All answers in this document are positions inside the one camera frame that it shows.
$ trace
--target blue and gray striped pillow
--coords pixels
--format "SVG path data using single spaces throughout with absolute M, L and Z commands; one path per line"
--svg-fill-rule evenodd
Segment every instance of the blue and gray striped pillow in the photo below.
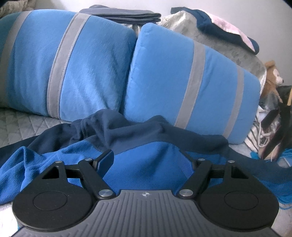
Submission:
M 160 114 L 176 127 L 240 144 L 259 97 L 254 75 L 210 47 L 148 23 L 136 43 L 123 112 L 135 122 Z
M 83 13 L 35 10 L 0 20 L 0 107 L 82 119 L 119 111 L 136 35 Z

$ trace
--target gray ribbed platform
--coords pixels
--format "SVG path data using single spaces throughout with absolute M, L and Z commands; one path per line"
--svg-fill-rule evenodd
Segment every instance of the gray ribbed platform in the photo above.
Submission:
M 22 228 L 13 237 L 277 237 L 270 228 L 254 232 L 222 229 L 204 218 L 191 200 L 171 191 L 123 190 L 112 200 L 98 202 L 78 225 L 54 233 Z

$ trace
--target blanket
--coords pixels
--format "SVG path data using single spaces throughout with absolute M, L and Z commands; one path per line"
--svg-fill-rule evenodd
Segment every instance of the blanket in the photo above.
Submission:
M 31 11 L 36 4 L 36 0 L 18 0 L 8 1 L 1 7 L 5 2 L 7 1 L 0 1 L 0 18 L 15 12 Z
M 253 54 L 258 54 L 260 51 L 259 45 L 252 38 L 247 37 L 236 26 L 230 24 L 226 20 L 212 15 L 203 10 L 192 10 L 186 7 L 171 8 L 171 13 L 178 11 L 186 11 L 191 13 L 197 19 L 197 27 L 203 33 L 213 35 L 227 42 L 240 45 L 242 48 L 250 51 Z
M 52 162 L 76 164 L 84 158 L 96 158 L 107 149 L 113 150 L 115 158 L 103 179 L 116 193 L 120 189 L 167 189 L 176 193 L 193 173 L 183 150 L 214 164 L 232 159 L 279 201 L 288 198 L 292 202 L 292 168 L 250 159 L 229 148 L 221 135 L 198 135 L 170 125 L 161 116 L 135 123 L 104 109 L 0 148 L 0 204 L 12 201 Z M 78 180 L 70 182 L 80 185 Z M 216 182 L 220 181 L 212 180 L 210 185 Z
M 111 8 L 103 5 L 93 5 L 87 9 L 82 9 L 80 13 L 99 16 L 121 24 L 144 25 L 148 22 L 156 23 L 160 21 L 161 14 L 149 10 L 127 10 Z

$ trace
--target blue fleece blanket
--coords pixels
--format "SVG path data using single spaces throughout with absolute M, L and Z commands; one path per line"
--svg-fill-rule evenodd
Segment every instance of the blue fleece blanket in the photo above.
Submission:
M 193 158 L 214 164 L 232 159 L 256 176 L 279 199 L 292 203 L 292 168 L 266 163 L 236 153 L 220 135 L 198 135 L 176 128 L 161 116 L 144 123 L 129 122 L 121 114 L 100 110 L 95 114 L 60 124 L 41 135 L 0 148 L 0 204 L 12 201 L 52 162 L 76 164 L 96 158 L 112 149 L 114 163 L 104 180 L 120 189 L 170 189 L 174 193 L 192 175 L 191 163 L 180 150 Z M 79 180 L 70 180 L 80 185 Z

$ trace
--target compass logo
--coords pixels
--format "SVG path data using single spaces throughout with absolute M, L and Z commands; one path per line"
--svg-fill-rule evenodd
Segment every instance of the compass logo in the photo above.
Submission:
M 144 192 L 144 193 L 142 193 L 141 195 L 143 195 L 144 197 L 148 197 L 148 196 L 151 195 L 151 194 L 148 193 L 148 192 Z

